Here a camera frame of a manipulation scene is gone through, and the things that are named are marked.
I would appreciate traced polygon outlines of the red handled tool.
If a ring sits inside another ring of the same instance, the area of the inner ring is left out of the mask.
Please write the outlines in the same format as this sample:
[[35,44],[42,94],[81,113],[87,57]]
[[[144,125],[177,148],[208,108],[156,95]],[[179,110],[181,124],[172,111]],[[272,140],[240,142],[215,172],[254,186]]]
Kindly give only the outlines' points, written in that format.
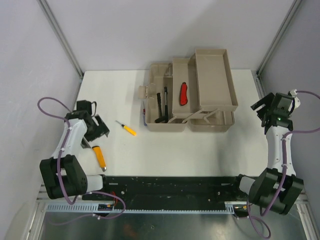
[[187,93],[188,93],[188,85],[186,82],[183,82],[180,86],[179,97],[178,97],[178,101],[179,101],[180,106],[185,106],[188,104]]

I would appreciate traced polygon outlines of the black T-handle wrench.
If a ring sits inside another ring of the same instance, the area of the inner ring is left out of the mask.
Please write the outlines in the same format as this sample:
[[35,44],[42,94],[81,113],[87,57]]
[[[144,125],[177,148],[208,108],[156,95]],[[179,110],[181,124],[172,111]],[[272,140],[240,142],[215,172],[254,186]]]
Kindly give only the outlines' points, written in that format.
[[157,106],[158,106],[158,118],[154,121],[155,123],[167,123],[168,117],[163,115],[162,112],[162,101],[161,101],[161,94],[158,92],[157,96]]

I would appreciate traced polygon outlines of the translucent brown plastic toolbox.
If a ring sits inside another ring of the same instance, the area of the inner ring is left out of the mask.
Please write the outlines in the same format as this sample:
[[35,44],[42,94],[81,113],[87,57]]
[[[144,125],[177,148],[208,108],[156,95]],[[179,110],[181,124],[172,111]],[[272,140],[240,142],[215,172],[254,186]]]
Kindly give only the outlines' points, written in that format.
[[[187,83],[188,103],[179,104],[181,84]],[[165,116],[167,87],[168,122],[155,123],[159,117],[157,93]],[[149,67],[148,84],[138,89],[145,101],[145,121],[151,132],[223,133],[235,124],[238,107],[235,86],[226,49],[196,49],[190,58],[156,62]]]

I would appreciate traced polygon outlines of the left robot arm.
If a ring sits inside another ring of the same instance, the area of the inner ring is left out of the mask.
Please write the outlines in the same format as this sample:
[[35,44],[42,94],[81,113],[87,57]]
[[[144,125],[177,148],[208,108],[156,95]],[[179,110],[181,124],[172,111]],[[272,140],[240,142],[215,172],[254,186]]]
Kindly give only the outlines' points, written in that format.
[[65,198],[73,205],[78,196],[88,192],[100,200],[110,196],[111,188],[103,183],[103,176],[87,175],[81,167],[78,156],[82,149],[93,151],[103,171],[107,166],[99,146],[90,143],[102,136],[108,136],[109,128],[96,113],[97,103],[88,100],[76,102],[75,110],[69,110],[62,117],[64,123],[63,134],[60,141],[47,159],[39,164],[43,183],[50,199]]

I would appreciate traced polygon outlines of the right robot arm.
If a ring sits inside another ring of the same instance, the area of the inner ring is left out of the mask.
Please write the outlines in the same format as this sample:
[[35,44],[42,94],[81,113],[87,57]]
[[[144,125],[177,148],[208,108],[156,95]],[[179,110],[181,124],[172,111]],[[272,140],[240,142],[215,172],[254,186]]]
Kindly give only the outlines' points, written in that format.
[[291,154],[290,117],[300,106],[297,94],[295,89],[287,94],[269,93],[251,106],[267,140],[267,167],[257,178],[240,174],[239,183],[230,188],[230,194],[237,201],[248,196],[248,201],[258,206],[262,215],[269,211],[286,215],[304,188],[303,180],[296,176]]

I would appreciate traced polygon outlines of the black pen tool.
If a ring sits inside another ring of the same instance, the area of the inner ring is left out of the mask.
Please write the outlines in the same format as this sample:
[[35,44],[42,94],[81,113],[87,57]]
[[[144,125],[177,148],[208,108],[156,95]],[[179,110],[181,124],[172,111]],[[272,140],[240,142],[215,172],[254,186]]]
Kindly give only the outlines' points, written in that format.
[[165,113],[165,122],[167,123],[169,120],[169,111],[168,111],[168,88],[164,87],[164,97],[165,97],[165,105],[164,105],[164,113]]

